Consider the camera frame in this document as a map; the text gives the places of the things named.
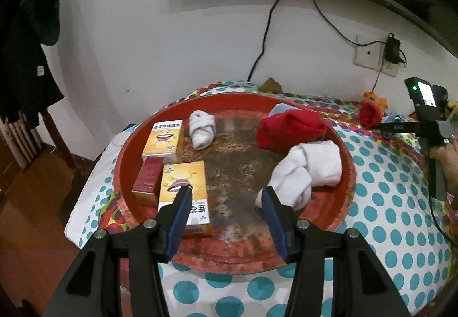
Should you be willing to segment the right hand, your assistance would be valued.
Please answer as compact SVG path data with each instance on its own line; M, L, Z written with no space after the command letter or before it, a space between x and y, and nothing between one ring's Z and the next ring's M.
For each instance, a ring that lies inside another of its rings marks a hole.
M448 193L454 198L458 195L458 154L451 144L433 146L429 149L429 156L438 160L443 169Z

